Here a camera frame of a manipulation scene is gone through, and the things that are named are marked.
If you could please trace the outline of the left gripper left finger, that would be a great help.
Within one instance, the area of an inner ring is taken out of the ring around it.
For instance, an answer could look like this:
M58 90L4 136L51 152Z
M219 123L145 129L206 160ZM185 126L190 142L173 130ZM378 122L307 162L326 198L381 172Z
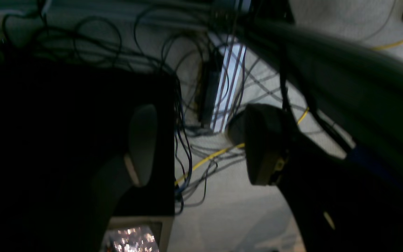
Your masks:
M146 190L153 173L158 137L155 105L137 107L126 133L127 149L110 158L93 180L93 215L99 224L109 223L118 205L121 215L144 215L155 195Z

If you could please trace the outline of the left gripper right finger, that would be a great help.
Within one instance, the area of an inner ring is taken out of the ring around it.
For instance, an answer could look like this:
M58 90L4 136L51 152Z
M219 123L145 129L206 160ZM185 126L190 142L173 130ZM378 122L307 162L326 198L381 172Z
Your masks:
M302 133L288 112L267 104L247 105L233 118L228 135L243 145L250 183L277 187L298 222L318 218L343 223L344 196L333 178L343 160Z

